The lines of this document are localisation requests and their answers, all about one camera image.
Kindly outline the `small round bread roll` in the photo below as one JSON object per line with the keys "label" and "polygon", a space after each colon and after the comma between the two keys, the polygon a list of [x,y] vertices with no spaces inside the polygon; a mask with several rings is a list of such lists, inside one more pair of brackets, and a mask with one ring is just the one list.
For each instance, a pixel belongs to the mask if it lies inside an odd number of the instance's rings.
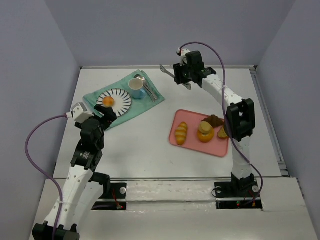
{"label": "small round bread roll", "polygon": [[106,96],[102,99],[102,104],[107,108],[111,108],[114,106],[115,100],[111,96]]}

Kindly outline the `silver metal tongs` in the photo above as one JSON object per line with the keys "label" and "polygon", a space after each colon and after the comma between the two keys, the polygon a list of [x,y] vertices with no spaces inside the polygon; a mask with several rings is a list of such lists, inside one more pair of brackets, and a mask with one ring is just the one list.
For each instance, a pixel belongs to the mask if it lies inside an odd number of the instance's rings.
{"label": "silver metal tongs", "polygon": [[[171,72],[169,72],[162,64],[159,65],[159,69],[161,70],[161,72],[169,75],[169,76],[172,77],[173,79],[175,78],[175,76],[174,76]],[[191,90],[191,89],[192,89],[191,84],[188,83],[188,82],[187,82],[187,83],[182,83],[181,85],[184,86],[184,87],[185,87],[186,89],[188,89],[188,90]]]}

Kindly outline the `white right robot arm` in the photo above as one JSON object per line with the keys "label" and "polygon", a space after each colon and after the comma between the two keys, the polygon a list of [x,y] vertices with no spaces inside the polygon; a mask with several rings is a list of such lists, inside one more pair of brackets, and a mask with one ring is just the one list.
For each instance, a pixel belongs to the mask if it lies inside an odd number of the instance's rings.
{"label": "white right robot arm", "polygon": [[258,198],[260,188],[255,181],[250,158],[250,138],[256,127],[255,104],[234,93],[220,79],[212,67],[206,67],[199,51],[180,49],[180,62],[173,65],[174,81],[178,85],[197,84],[221,106],[224,131],[232,143],[232,171],[230,181],[214,184],[213,195],[224,198]]}

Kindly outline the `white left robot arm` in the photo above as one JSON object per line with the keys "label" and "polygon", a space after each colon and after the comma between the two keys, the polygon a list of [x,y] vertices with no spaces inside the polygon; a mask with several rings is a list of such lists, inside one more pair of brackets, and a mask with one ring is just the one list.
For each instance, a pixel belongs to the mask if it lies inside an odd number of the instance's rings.
{"label": "white left robot arm", "polygon": [[56,180],[59,197],[42,224],[35,224],[35,240],[78,240],[81,223],[96,201],[111,188],[110,176],[96,172],[105,147],[105,130],[117,119],[111,107],[95,105],[98,116],[88,112],[80,102],[63,117],[72,119],[80,129],[80,140],[75,148],[67,178],[63,186]]}

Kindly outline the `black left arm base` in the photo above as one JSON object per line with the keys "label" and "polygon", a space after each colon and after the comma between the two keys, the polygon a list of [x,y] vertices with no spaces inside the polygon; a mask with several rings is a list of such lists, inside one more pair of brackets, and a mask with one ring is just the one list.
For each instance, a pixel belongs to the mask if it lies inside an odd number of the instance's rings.
{"label": "black left arm base", "polygon": [[127,183],[112,182],[92,207],[94,211],[125,211],[127,209]]}

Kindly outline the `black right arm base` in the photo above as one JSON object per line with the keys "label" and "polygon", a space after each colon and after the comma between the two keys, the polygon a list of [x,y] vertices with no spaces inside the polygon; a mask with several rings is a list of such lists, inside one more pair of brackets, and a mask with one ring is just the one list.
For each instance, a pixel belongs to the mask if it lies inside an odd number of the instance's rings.
{"label": "black right arm base", "polygon": [[263,209],[258,183],[238,190],[230,181],[215,182],[211,195],[217,210]]}

